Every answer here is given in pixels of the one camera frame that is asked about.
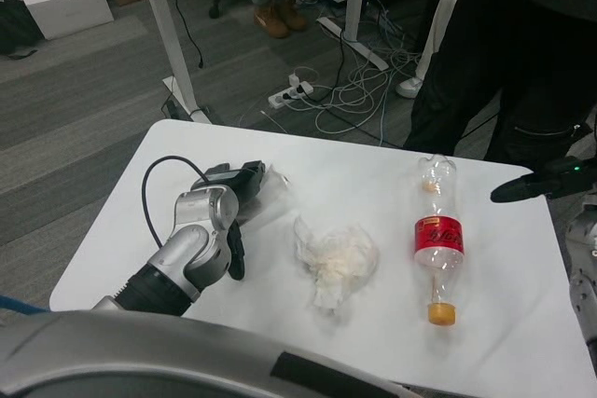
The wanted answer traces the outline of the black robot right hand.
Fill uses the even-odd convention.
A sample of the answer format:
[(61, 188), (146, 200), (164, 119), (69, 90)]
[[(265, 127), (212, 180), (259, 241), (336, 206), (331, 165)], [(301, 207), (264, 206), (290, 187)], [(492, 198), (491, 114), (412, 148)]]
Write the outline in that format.
[(490, 199), (494, 203), (518, 202), (539, 196), (558, 199), (590, 191), (595, 186), (596, 157), (579, 159), (567, 156), (498, 186), (492, 191)]

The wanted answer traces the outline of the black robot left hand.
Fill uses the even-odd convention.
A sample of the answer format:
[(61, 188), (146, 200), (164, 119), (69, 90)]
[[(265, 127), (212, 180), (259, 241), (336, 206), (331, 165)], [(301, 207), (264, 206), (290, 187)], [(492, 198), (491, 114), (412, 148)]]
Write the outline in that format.
[[(211, 184), (226, 185), (232, 189), (239, 201), (239, 210), (257, 196), (264, 174), (265, 164), (261, 160), (245, 162), (238, 169), (232, 169), (228, 163), (222, 163), (205, 172)], [(235, 220), (229, 228), (227, 243), (231, 252), (228, 273), (235, 281), (241, 281), (244, 278), (245, 265), (242, 233), (238, 220)]]

